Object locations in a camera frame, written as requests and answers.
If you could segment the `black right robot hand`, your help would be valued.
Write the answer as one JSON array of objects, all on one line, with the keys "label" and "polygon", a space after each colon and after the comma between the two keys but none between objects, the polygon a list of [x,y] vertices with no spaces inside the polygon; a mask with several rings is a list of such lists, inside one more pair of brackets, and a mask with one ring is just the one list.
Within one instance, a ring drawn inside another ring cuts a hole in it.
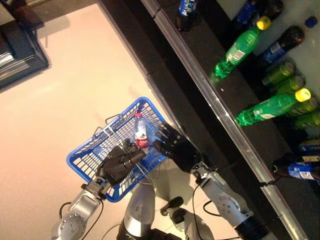
[{"label": "black right robot hand", "polygon": [[163,156],[173,160],[185,173],[191,173],[192,168],[202,161],[202,154],[197,148],[167,122],[158,127],[155,133],[157,139],[153,147]]}]

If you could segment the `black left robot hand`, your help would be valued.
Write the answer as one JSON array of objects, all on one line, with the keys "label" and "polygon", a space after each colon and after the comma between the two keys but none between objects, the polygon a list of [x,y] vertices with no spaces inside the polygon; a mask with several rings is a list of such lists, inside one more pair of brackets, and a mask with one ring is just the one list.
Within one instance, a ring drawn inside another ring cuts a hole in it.
[{"label": "black left robot hand", "polygon": [[116,145],[98,166],[94,181],[100,185],[118,185],[144,157],[145,152],[126,138],[121,145]]}]

